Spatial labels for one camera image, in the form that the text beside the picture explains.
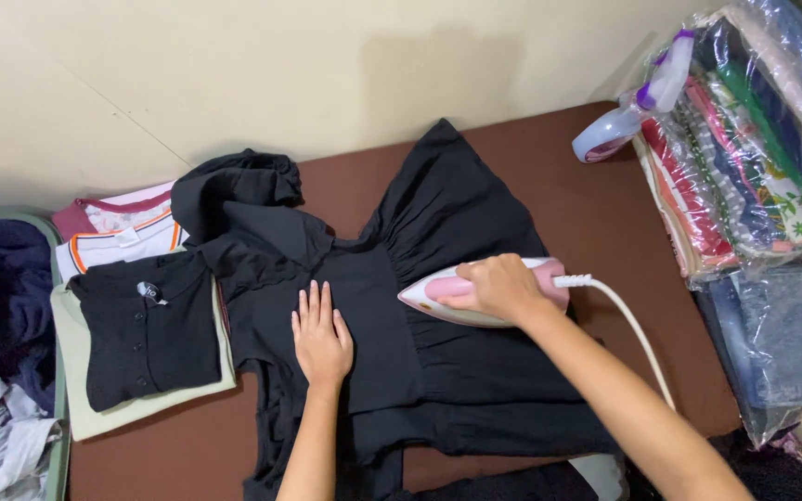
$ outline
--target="black shirt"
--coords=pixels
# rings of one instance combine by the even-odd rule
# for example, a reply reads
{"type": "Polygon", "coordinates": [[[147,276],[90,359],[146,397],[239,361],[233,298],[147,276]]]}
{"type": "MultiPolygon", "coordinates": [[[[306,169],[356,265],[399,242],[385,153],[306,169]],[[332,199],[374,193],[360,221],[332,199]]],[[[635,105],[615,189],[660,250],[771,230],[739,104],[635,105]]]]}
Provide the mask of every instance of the black shirt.
{"type": "Polygon", "coordinates": [[[91,267],[68,287],[92,338],[86,392],[95,411],[221,381],[210,273],[199,254],[91,267]],[[143,297],[139,283],[155,286],[166,304],[143,297]]]}
{"type": "Polygon", "coordinates": [[[192,235],[186,244],[205,256],[225,293],[233,360],[259,375],[257,482],[273,485],[283,474],[305,403],[290,313],[312,279],[330,281],[355,339],[340,419],[349,416],[346,445],[361,461],[398,441],[491,454],[492,434],[502,435],[504,454],[613,447],[521,331],[450,324],[397,300],[418,279],[461,262],[547,255],[527,209],[446,120],[417,142],[354,240],[330,236],[324,222],[292,208],[301,202],[298,171],[283,155],[246,150],[205,162],[175,183],[172,197],[175,220],[192,235]],[[517,419],[504,404],[541,407],[517,419]],[[484,405],[484,414],[473,417],[470,405],[484,405]]]}

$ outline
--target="black dress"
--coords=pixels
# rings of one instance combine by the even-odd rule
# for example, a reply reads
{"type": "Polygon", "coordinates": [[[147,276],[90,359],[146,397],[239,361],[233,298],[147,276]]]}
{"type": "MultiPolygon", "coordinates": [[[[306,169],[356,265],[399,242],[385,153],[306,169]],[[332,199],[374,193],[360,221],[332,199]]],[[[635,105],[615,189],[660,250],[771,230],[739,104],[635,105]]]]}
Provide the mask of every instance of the black dress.
{"type": "Polygon", "coordinates": [[[400,488],[403,443],[449,454],[571,455],[615,449],[577,391],[516,329],[455,325],[397,293],[442,268],[503,252],[547,256],[529,211],[446,120],[408,155],[359,237],[341,240],[293,209],[296,165],[246,150],[175,183],[172,211],[219,279],[235,365],[259,376],[259,462],[283,475],[305,404],[290,313],[329,281],[356,353],[340,406],[340,449],[379,465],[379,495],[400,488]]]}

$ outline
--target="pink iron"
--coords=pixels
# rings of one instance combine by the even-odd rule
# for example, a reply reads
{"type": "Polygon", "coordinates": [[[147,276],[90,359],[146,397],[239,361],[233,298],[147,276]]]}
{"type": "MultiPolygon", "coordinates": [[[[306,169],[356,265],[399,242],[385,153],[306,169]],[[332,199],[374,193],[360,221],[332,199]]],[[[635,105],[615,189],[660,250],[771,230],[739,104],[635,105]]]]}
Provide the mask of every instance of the pink iron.
{"type": "MultiPolygon", "coordinates": [[[[555,276],[565,275],[565,267],[555,257],[523,257],[522,262],[530,268],[537,279],[543,295],[559,308],[567,308],[569,290],[553,285],[555,276]]],[[[465,296],[472,294],[472,282],[456,275],[456,267],[445,268],[433,273],[417,283],[401,290],[398,299],[417,310],[454,324],[472,327],[512,327],[501,318],[474,311],[453,309],[437,302],[443,296],[465,296]]]]}

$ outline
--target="white cord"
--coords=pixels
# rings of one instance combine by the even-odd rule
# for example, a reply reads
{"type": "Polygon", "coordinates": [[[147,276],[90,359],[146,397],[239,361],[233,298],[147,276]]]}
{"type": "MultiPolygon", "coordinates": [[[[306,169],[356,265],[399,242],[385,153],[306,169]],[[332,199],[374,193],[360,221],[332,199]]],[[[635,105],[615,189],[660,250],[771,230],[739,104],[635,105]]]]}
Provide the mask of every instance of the white cord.
{"type": "Polygon", "coordinates": [[[661,367],[658,364],[658,359],[655,358],[655,352],[652,351],[652,345],[649,344],[649,340],[646,339],[645,333],[639,326],[639,322],[636,322],[636,317],[633,316],[630,308],[628,308],[624,300],[618,296],[618,293],[614,290],[611,290],[611,288],[606,284],[598,280],[594,280],[593,276],[591,275],[556,276],[552,279],[552,282],[556,287],[590,286],[605,292],[605,295],[608,296],[615,303],[618,309],[621,310],[621,313],[624,314],[624,317],[630,323],[630,326],[633,327],[634,332],[636,332],[636,337],[639,338],[642,349],[645,350],[645,355],[649,358],[649,364],[652,366],[652,371],[655,373],[655,379],[658,380],[658,384],[661,386],[661,393],[664,394],[664,400],[666,400],[667,404],[670,405],[670,408],[674,409],[675,411],[676,405],[674,405],[674,399],[670,396],[670,390],[667,388],[667,382],[664,380],[664,375],[661,373],[661,367]]]}

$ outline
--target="clothing tag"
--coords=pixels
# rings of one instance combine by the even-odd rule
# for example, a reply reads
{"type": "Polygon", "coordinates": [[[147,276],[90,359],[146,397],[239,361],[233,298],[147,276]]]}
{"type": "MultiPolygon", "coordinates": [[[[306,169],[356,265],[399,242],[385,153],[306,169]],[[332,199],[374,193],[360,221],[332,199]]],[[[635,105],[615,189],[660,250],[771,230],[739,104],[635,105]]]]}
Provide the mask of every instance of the clothing tag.
{"type": "Polygon", "coordinates": [[[120,248],[128,247],[129,245],[135,245],[141,241],[141,237],[138,236],[138,232],[131,227],[117,233],[113,239],[120,248]]]}
{"type": "Polygon", "coordinates": [[[139,294],[145,298],[151,298],[153,302],[157,304],[169,304],[169,302],[163,300],[163,295],[160,293],[160,289],[157,289],[157,286],[153,283],[139,282],[137,289],[139,294]]]}

